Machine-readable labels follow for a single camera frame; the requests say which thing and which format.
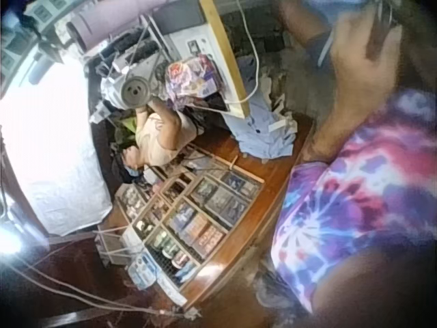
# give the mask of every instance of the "glass display case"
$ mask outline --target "glass display case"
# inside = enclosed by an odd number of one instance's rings
[[[124,184],[116,193],[126,223],[133,227],[123,232],[122,240],[126,248],[140,244],[146,249],[181,290],[220,249],[263,181],[192,146],[182,159],[152,169],[163,180],[158,186]]]

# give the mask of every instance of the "white curtain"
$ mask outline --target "white curtain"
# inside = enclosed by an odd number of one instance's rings
[[[63,236],[100,222],[112,204],[91,138],[80,63],[66,58],[38,85],[8,90],[0,104],[12,168],[47,231]]]

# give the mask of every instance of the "bright light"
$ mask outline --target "bright light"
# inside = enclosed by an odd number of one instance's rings
[[[21,240],[15,233],[0,226],[0,253],[15,254],[21,250],[21,246]]]

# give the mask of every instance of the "wooden table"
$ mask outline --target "wooden table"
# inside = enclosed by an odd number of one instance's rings
[[[298,134],[294,142],[293,155],[270,160],[266,164],[262,164],[261,160],[255,157],[243,158],[237,142],[224,130],[207,131],[194,141],[196,146],[229,162],[238,156],[235,165],[262,178],[265,183],[248,213],[231,232],[231,236],[181,291],[188,300],[184,310],[189,310],[192,307],[199,309],[201,302],[217,290],[216,287],[223,280],[229,279],[229,273],[232,272],[245,251],[251,245],[256,244],[266,230],[271,230],[274,227],[282,206],[290,171],[308,136],[313,132],[311,118],[298,114],[294,118],[298,122]],[[171,306],[172,302],[165,296],[164,292],[157,295],[152,305],[153,308],[167,309]]]

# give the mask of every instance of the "tie-dye shirt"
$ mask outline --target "tie-dye shirt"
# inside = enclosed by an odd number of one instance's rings
[[[367,247],[437,239],[436,99],[406,90],[358,128],[330,164],[291,173],[274,265],[311,312],[318,282]]]

